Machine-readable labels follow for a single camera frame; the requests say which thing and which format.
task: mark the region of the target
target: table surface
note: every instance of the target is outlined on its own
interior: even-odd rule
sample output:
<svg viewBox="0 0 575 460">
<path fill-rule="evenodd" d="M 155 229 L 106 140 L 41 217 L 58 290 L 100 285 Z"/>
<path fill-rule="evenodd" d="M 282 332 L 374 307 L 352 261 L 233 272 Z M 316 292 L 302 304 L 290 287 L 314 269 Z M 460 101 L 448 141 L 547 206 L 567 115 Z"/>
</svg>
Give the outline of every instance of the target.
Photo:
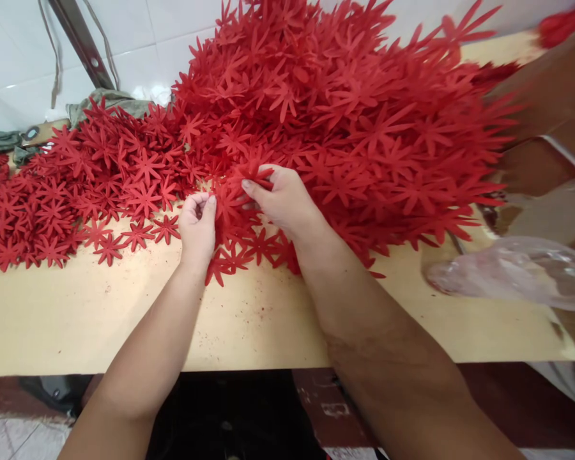
<svg viewBox="0 0 575 460">
<path fill-rule="evenodd" d="M 520 33 L 463 48 L 482 63 L 532 60 L 541 53 L 534 35 Z M 128 222 L 114 225 L 124 231 Z M 471 230 L 467 249 L 492 237 Z M 392 247 L 373 270 L 401 305 L 456 362 L 575 360 L 575 346 L 551 309 L 525 302 L 445 296 L 422 278 L 422 267 L 450 259 L 440 249 Z M 0 271 L 0 375 L 95 374 L 113 356 L 154 301 L 180 256 L 180 244 L 125 252 L 112 267 L 81 248 L 64 270 Z M 206 289 L 186 371 L 325 367 L 328 357 L 302 279 L 266 261 L 224 277 Z"/>
</svg>

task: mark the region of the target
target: plastic bag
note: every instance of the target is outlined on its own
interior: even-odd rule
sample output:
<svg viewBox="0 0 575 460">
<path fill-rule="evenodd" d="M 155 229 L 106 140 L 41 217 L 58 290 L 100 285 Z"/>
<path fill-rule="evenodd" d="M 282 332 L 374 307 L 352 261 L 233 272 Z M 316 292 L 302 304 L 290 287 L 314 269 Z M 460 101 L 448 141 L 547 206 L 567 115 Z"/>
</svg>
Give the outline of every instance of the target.
<svg viewBox="0 0 575 460">
<path fill-rule="evenodd" d="M 432 265 L 425 276 L 446 294 L 575 311 L 575 250 L 543 238 L 503 238 L 483 251 Z"/>
</svg>

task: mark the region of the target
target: red fabric scraps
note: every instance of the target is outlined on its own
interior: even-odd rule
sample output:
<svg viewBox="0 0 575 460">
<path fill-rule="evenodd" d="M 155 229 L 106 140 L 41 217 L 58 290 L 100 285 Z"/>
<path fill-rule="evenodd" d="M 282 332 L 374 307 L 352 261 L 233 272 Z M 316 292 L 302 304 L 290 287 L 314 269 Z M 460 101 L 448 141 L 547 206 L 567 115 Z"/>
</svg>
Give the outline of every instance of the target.
<svg viewBox="0 0 575 460">
<path fill-rule="evenodd" d="M 217 248 L 207 279 L 266 259 L 300 273 L 293 244 L 265 228 L 243 179 L 273 187 L 279 164 L 298 171 L 330 225 L 370 269 L 370 250 L 436 246 L 461 227 L 510 140 L 498 135 L 520 110 L 510 98 L 484 105 L 489 89 L 516 66 L 460 63 L 460 46 L 496 10 L 444 17 L 432 33 L 384 45 L 390 1 L 341 2 L 333 12 L 306 0 L 252 0 L 223 9 L 212 40 L 173 87 L 168 109 L 135 119 L 92 101 L 78 129 L 0 182 L 0 268 L 63 264 L 81 240 L 110 265 L 119 250 L 178 238 L 175 199 L 205 183 L 217 196 Z M 124 243 L 105 222 L 128 218 Z"/>
<path fill-rule="evenodd" d="M 546 17 L 539 24 L 539 42 L 544 48 L 553 48 L 575 32 L 575 10 Z"/>
</svg>

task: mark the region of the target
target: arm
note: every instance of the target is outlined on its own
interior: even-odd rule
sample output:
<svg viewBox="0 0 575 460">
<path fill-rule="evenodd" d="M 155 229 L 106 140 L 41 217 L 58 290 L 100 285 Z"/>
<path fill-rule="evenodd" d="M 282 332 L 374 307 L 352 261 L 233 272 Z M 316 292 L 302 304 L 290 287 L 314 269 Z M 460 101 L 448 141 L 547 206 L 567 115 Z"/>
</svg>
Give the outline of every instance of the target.
<svg viewBox="0 0 575 460">
<path fill-rule="evenodd" d="M 215 244 L 216 206 L 208 194 L 185 201 L 179 219 L 181 263 L 115 356 L 59 460 L 145 458 L 155 417 L 194 333 Z"/>
<path fill-rule="evenodd" d="M 440 345 L 326 223 L 295 171 L 243 189 L 295 245 L 328 354 L 391 459 L 523 459 Z"/>
</svg>

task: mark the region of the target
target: wrist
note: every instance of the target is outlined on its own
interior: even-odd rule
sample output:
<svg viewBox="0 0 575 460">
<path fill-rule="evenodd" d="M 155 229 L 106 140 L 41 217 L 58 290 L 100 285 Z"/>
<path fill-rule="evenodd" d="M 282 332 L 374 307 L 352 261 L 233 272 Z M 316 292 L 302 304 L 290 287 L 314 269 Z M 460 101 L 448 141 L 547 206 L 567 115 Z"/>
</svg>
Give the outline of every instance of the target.
<svg viewBox="0 0 575 460">
<path fill-rule="evenodd" d="M 333 234 L 334 230 L 320 213 L 318 217 L 298 226 L 290 239 L 295 247 L 315 247 L 317 244 L 327 241 Z"/>
<path fill-rule="evenodd" d="M 202 274 L 203 276 L 206 276 L 206 271 L 210 262 L 211 257 L 209 256 L 183 252 L 177 269 L 181 272 L 187 273 L 188 275 Z"/>
</svg>

